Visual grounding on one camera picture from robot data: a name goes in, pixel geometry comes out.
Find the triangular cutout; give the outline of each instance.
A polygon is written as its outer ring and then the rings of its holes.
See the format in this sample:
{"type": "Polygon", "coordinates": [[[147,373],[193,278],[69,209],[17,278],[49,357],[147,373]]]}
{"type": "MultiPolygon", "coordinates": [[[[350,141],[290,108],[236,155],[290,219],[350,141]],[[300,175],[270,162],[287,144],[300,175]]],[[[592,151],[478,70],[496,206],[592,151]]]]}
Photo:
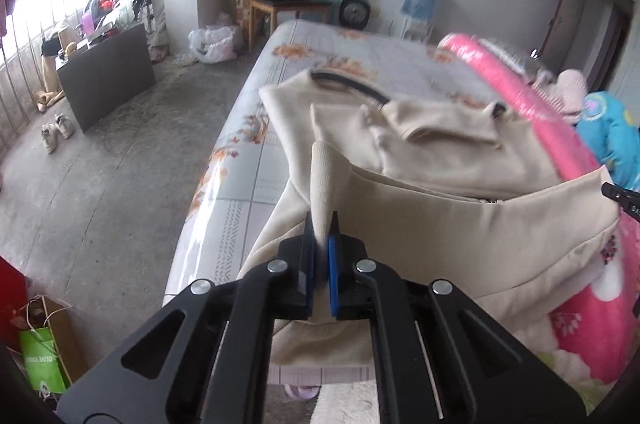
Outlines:
{"type": "Polygon", "coordinates": [[[462,311],[459,318],[469,344],[478,358],[480,369],[486,377],[496,377],[520,365],[520,357],[473,312],[462,311]]]}
{"type": "Polygon", "coordinates": [[[183,321],[183,312],[171,312],[122,356],[120,364],[142,377],[158,378],[183,321]]]}

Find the mattress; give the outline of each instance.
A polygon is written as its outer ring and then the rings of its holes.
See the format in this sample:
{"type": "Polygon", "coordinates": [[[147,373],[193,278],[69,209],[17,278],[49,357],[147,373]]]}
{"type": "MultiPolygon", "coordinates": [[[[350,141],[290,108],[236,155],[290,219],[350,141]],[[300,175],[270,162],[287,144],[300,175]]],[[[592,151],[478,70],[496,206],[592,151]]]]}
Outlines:
{"type": "MultiPolygon", "coordinates": [[[[194,194],[164,303],[198,278],[233,281],[289,178],[287,160],[258,90],[306,68],[339,68],[392,94],[488,104],[500,95],[449,51],[294,20],[273,33],[214,144],[194,194]]],[[[275,384],[373,378],[373,368],[270,368],[275,384]]]]}

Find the gray floor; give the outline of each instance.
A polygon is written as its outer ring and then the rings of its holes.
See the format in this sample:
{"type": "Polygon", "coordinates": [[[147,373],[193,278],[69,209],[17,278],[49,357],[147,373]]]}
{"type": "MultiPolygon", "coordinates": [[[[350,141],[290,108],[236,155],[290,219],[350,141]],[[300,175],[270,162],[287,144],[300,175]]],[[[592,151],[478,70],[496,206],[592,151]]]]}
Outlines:
{"type": "MultiPolygon", "coordinates": [[[[31,123],[2,162],[0,254],[74,306],[90,364],[161,304],[191,197],[257,52],[217,65],[156,65],[158,84],[47,155],[31,123]]],[[[270,387],[266,423],[308,422],[313,402],[270,387]]]]}

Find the bed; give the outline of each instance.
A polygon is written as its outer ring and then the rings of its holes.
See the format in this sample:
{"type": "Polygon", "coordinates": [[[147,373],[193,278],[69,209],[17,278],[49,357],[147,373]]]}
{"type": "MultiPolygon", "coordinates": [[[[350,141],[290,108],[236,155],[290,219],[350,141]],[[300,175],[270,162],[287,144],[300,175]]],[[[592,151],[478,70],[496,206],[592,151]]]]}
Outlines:
{"type": "MultiPolygon", "coordinates": [[[[535,103],[535,98],[527,95],[527,90],[518,88],[518,84],[511,81],[516,78],[506,67],[492,67],[498,64],[497,60],[487,59],[472,39],[463,36],[444,41],[441,48],[425,48],[388,36],[304,20],[280,25],[258,58],[214,145],[177,244],[164,303],[197,278],[208,278],[216,284],[236,278],[289,177],[284,151],[270,128],[258,90],[266,84],[288,80],[306,68],[338,68],[390,93],[431,100],[457,101],[469,106],[504,100],[521,114],[529,114],[532,124],[542,124],[541,128],[534,126],[534,129],[554,163],[558,166],[566,160],[567,173],[562,173],[559,166],[562,178],[574,178],[581,174],[580,169],[585,172],[584,167],[575,164],[575,159],[562,153],[562,141],[567,137],[571,139],[572,132],[564,133],[563,128],[554,125],[557,114],[547,112],[535,103]],[[500,82],[491,80],[491,75],[496,74],[500,75],[500,82]],[[505,83],[511,88],[502,86],[505,83]],[[542,113],[536,116],[531,115],[532,112],[542,113]],[[549,138],[547,128],[551,133],[560,134],[550,137],[551,144],[545,143],[545,137],[549,138]]],[[[566,147],[575,150],[570,144],[566,147]]],[[[609,315],[610,320],[625,311],[628,302],[619,305],[609,315]]],[[[578,314],[575,307],[566,315],[574,318],[567,323],[569,326],[575,324],[576,318],[586,317],[578,314]]],[[[564,329],[558,327],[558,332],[562,334],[564,329]]],[[[584,335],[584,332],[571,331],[568,346],[572,352],[572,347],[585,347],[581,342],[572,343],[576,334],[584,335]]],[[[598,371],[598,378],[610,382],[619,375],[625,364],[625,358],[620,356],[622,348],[628,348],[627,337],[628,331],[624,338],[607,339],[602,347],[591,347],[592,355],[599,357],[600,364],[607,362],[600,357],[602,348],[609,349],[607,359],[612,354],[616,356],[613,363],[609,361],[615,366],[598,371]]],[[[373,368],[367,367],[320,369],[271,365],[269,372],[272,384],[318,385],[373,377],[373,368]]]]}

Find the pair of shoes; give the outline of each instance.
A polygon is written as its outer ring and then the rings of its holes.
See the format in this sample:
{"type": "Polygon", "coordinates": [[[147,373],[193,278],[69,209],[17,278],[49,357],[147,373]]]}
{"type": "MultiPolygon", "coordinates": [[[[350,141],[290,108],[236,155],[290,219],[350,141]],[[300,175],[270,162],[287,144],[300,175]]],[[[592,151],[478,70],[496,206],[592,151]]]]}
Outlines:
{"type": "Polygon", "coordinates": [[[48,122],[42,127],[42,144],[47,153],[53,153],[58,147],[58,132],[62,134],[62,137],[68,139],[74,134],[73,123],[63,114],[57,114],[55,122],[48,122]]]}

